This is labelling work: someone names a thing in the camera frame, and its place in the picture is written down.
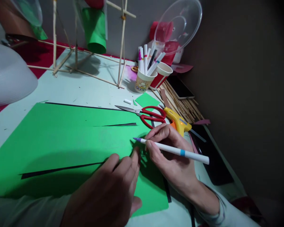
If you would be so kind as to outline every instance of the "scissors handle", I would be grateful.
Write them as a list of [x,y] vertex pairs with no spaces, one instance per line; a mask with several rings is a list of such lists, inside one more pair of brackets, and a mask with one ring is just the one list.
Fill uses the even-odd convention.
[[[146,110],[146,109],[148,109],[148,108],[154,108],[154,109],[158,110],[158,111],[161,113],[161,115]],[[147,127],[149,127],[150,129],[153,129],[154,127],[151,126],[150,124],[148,124],[145,120],[152,120],[152,121],[156,121],[156,122],[165,123],[166,113],[164,112],[164,110],[162,110],[162,109],[159,108],[159,107],[156,107],[156,106],[144,107],[144,108],[142,109],[142,113],[144,113],[144,114],[149,114],[149,115],[154,116],[154,117],[151,117],[151,116],[146,116],[146,115],[143,115],[143,114],[140,116],[142,122],[143,122]]]

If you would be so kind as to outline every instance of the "scissors blade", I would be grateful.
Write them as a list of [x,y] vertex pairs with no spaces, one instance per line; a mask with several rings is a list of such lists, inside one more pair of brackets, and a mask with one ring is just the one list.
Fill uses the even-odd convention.
[[136,110],[128,108],[128,107],[122,107],[122,106],[115,106],[115,107],[118,107],[122,110],[126,110],[126,111],[129,111],[129,112],[132,112],[132,113],[136,113]]

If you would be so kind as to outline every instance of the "white table surface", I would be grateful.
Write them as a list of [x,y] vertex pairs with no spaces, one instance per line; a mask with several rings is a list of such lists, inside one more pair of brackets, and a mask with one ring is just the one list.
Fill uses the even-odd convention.
[[[60,55],[57,64],[59,64],[68,52],[69,50],[66,49]],[[79,52],[78,61],[87,55],[87,53]],[[134,62],[127,61],[127,63],[134,65]],[[74,65],[74,53],[61,69],[67,69],[65,65]],[[117,81],[119,64],[93,55],[80,66],[80,69],[105,80]],[[123,102],[124,99],[133,100],[141,95],[134,91],[134,82],[130,80],[131,75],[129,70],[130,67],[127,67],[124,72],[122,86],[125,89],[118,89],[114,85],[78,72],[73,72],[72,74],[58,72],[58,77],[55,78],[52,75],[52,71],[46,71],[39,78],[38,87],[33,93],[18,102],[8,105],[0,112],[0,147],[37,102],[48,100],[48,102],[55,103],[115,109],[117,109],[115,105],[132,108],[140,107],[139,104],[135,107],[133,104],[129,105]],[[157,99],[150,90],[148,90],[147,93]],[[188,142],[191,142],[187,132],[184,138]],[[209,179],[204,165],[195,161],[197,177],[200,181],[219,191],[229,200],[245,196],[246,193],[240,180],[235,175],[224,156],[222,154],[221,156],[234,178],[234,183],[214,186]],[[131,218],[127,226],[192,226],[192,220],[189,214],[189,203],[170,186],[169,188],[172,202],[169,203],[167,210]],[[195,220],[195,225],[198,226],[199,224],[200,222]]]

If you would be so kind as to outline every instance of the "green paper cylinder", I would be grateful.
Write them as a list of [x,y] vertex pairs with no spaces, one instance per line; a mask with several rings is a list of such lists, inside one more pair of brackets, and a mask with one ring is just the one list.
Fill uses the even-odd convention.
[[95,54],[106,53],[105,16],[100,9],[82,9],[85,40],[89,51]]

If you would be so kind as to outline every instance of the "sleeve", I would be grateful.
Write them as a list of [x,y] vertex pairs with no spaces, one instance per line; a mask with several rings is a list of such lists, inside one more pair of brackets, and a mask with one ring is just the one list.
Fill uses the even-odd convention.
[[209,188],[219,199],[220,212],[216,215],[209,215],[197,210],[199,215],[208,223],[209,226],[249,226],[258,227],[259,225],[249,218],[246,214],[235,208],[228,200],[217,191]]
[[0,227],[45,226],[59,227],[70,195],[61,198],[18,200],[0,198]]

